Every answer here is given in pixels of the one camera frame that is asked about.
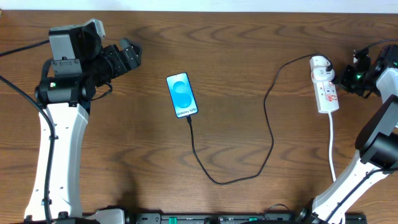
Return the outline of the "blue Galaxy smartphone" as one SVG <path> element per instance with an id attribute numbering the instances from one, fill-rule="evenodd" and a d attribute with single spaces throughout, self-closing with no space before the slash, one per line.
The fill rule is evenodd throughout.
<path id="1" fill-rule="evenodd" d="M 177 118 L 198 113 L 198 106 L 187 73 L 179 73 L 166 78 L 170 97 Z"/>

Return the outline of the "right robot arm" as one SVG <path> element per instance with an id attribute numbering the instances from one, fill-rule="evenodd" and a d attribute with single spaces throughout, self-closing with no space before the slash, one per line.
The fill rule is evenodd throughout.
<path id="1" fill-rule="evenodd" d="M 331 115 L 339 108 L 336 88 L 362 98 L 375 94 L 382 106 L 367 122 L 355 142 L 354 156 L 333 183 L 295 217 L 297 223 L 344 223 L 346 211 L 372 185 L 397 171 L 397 45 L 386 39 L 377 59 L 369 48 L 354 51 L 353 64 L 335 75 L 330 59 L 311 54 L 311 79 L 319 113 Z"/>

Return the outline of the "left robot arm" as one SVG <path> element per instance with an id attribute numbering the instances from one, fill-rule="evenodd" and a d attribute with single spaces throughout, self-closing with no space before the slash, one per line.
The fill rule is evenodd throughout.
<path id="1" fill-rule="evenodd" d="M 123 38 L 103 47 L 103 23 L 49 30 L 52 58 L 35 88 L 40 118 L 40 149 L 34 189 L 24 212 L 26 223 L 131 223 L 123 208 L 108 206 L 83 213 L 80 200 L 81 145 L 96 89 L 110 85 L 141 64 L 142 47 Z"/>

